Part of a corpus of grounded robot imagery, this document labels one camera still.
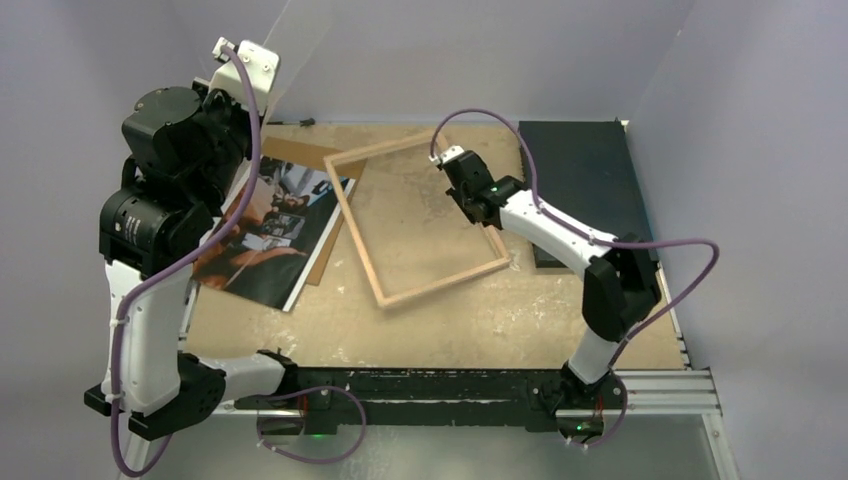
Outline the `picture frame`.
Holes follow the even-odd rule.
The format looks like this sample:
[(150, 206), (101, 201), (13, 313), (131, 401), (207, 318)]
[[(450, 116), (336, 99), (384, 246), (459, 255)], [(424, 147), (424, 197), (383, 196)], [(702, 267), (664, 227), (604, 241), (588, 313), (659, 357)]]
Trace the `picture frame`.
[(449, 150), (451, 148), (447, 137), (443, 133), (437, 133), (435, 130), (432, 130), (323, 157), (325, 171), (336, 190), (335, 195), (340, 212), (344, 217), (344, 223), (350, 231), (356, 253), (363, 266), (368, 284), (374, 294), (376, 304), (382, 309), (393, 308), (421, 296), (502, 270), (508, 267), (511, 262), (511, 256), (496, 229), (491, 226), (482, 227), (481, 232), (487, 238), (490, 247), (495, 253), (495, 258), (493, 260), (395, 295), (389, 296), (384, 292), (380, 284), (376, 266), (367, 250), (367, 246), (356, 223), (350, 203), (347, 200), (347, 197), (343, 193), (340, 193), (341, 183), (339, 169), (348, 164), (367, 161), (372, 157), (400, 152), (419, 145), (430, 145), (432, 141), (435, 141), (435, 145), (441, 150)]

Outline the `brown backing board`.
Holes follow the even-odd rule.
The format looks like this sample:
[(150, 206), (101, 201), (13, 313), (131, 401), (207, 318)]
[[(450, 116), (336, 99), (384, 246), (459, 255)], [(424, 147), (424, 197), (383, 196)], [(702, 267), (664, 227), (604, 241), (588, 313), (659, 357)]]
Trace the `brown backing board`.
[(263, 242), (244, 252), (252, 256), (232, 293), (256, 293), (281, 308), (299, 291), (302, 277), (317, 285), (344, 217), (326, 174), (323, 157), (332, 148), (268, 137), (263, 141), (256, 191), (240, 222), (245, 234)]

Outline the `printed photo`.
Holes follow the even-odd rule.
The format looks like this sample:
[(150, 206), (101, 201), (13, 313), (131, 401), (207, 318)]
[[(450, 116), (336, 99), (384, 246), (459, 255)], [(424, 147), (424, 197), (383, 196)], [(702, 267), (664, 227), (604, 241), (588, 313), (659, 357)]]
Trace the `printed photo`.
[(264, 157), (249, 205), (230, 233), (195, 262), (193, 278), (289, 312), (339, 216), (326, 172)]

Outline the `clear acrylic sheet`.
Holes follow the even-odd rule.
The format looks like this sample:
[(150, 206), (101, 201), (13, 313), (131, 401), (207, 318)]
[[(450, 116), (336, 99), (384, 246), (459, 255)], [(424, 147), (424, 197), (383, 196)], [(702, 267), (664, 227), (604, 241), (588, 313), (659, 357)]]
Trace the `clear acrylic sheet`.
[(320, 45), (333, 23), (333, 2), (286, 1), (263, 46), (279, 55), (279, 67), (269, 94), (263, 125), (281, 116), (283, 99), (301, 69)]

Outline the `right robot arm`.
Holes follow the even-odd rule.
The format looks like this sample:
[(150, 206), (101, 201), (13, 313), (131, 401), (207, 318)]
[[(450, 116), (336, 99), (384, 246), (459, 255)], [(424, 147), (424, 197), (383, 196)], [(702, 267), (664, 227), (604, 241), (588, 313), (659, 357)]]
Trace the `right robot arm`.
[(614, 235), (549, 207), (513, 176), (496, 180), (472, 150), (452, 146), (430, 158), (447, 176), (447, 195), (470, 223), (517, 234), (553, 256), (583, 284), (587, 326), (562, 368), (561, 392), (576, 407), (596, 399), (626, 334), (660, 303), (656, 265), (646, 250), (618, 246)]

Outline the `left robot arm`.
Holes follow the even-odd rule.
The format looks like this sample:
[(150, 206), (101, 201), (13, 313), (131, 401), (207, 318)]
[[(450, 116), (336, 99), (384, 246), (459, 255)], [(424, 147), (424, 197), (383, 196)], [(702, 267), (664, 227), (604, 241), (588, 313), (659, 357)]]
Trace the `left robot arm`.
[(151, 91), (122, 124), (130, 154), (99, 216), (110, 358), (84, 401), (105, 416), (127, 413), (129, 430), (143, 439), (194, 426), (225, 401), (260, 395), (284, 409), (297, 399), (286, 357), (260, 350), (204, 359), (178, 338), (194, 308), (193, 259), (240, 164), (257, 155), (260, 126), (254, 94), (201, 85)]

